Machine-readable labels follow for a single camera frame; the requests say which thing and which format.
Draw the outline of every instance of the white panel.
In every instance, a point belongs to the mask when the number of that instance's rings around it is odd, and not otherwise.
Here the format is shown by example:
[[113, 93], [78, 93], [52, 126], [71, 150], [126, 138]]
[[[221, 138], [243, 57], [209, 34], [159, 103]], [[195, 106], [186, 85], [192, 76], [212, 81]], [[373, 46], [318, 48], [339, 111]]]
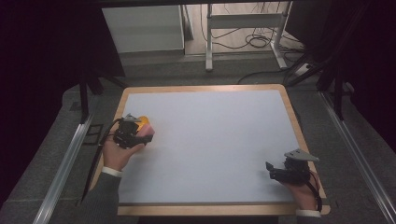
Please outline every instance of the white panel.
[[184, 49], [180, 6], [102, 10], [118, 53]]
[[278, 91], [131, 94], [127, 113], [156, 133], [125, 167], [121, 203], [293, 201], [265, 169], [298, 148]]

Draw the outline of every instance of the person's left hand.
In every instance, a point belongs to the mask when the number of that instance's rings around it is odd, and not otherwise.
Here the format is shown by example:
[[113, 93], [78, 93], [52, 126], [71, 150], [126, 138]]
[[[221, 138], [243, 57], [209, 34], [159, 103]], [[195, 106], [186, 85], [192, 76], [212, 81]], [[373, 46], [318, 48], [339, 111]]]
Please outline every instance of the person's left hand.
[[[155, 132], [149, 124], [145, 124], [136, 136], [153, 135]], [[144, 144], [136, 145], [129, 149], [117, 146], [113, 140], [114, 132], [110, 132], [103, 146], [104, 166], [113, 170], [121, 171], [128, 163], [129, 158], [138, 150], [145, 147]]]

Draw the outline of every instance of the table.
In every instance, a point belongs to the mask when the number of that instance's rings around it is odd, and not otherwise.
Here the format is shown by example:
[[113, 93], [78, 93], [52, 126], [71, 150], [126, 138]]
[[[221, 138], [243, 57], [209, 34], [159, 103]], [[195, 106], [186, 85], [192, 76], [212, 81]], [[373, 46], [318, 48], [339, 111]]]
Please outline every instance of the table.
[[[124, 91], [115, 119], [122, 117], [127, 99], [130, 93], [159, 93], [159, 92], [239, 92], [239, 91], [278, 91], [286, 108], [292, 130], [297, 139], [298, 146], [308, 151], [303, 134], [295, 117], [289, 97], [281, 85], [246, 85], [246, 86], [184, 86], [184, 87], [143, 87], [128, 88]], [[315, 165], [309, 162], [310, 168], [316, 171]], [[95, 185], [103, 167], [101, 158], [96, 167], [95, 175], [91, 183], [91, 188]], [[322, 199], [326, 199], [323, 189], [320, 190]], [[121, 205], [119, 215], [121, 216], [284, 216], [294, 215], [296, 205], [294, 203], [223, 203], [223, 204], [148, 204], [148, 205]], [[330, 206], [324, 205], [322, 214], [328, 214]]]

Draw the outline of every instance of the white board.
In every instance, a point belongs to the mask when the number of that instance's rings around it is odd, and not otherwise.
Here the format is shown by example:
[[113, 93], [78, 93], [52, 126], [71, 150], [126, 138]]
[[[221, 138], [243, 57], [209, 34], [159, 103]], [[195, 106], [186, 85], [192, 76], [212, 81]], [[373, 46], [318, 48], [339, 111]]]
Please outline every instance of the white board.
[[120, 203], [293, 201], [265, 169], [298, 148], [279, 91], [134, 93], [128, 113], [156, 133], [124, 168]]

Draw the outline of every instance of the dark background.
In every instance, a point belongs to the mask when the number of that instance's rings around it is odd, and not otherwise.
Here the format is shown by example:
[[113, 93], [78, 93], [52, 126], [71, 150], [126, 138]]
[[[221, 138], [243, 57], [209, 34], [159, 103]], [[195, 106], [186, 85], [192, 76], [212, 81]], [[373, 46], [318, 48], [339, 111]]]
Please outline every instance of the dark background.
[[[333, 34], [352, 7], [352, 1], [332, 1], [322, 38]], [[372, 1], [340, 64], [355, 88], [352, 102], [393, 150], [395, 11], [393, 0]], [[123, 76], [123, 71], [99, 7], [52, 2], [0, 2], [0, 64], [3, 203], [47, 135], [64, 91], [77, 85], [82, 73], [95, 79], [94, 69], [113, 76]]]

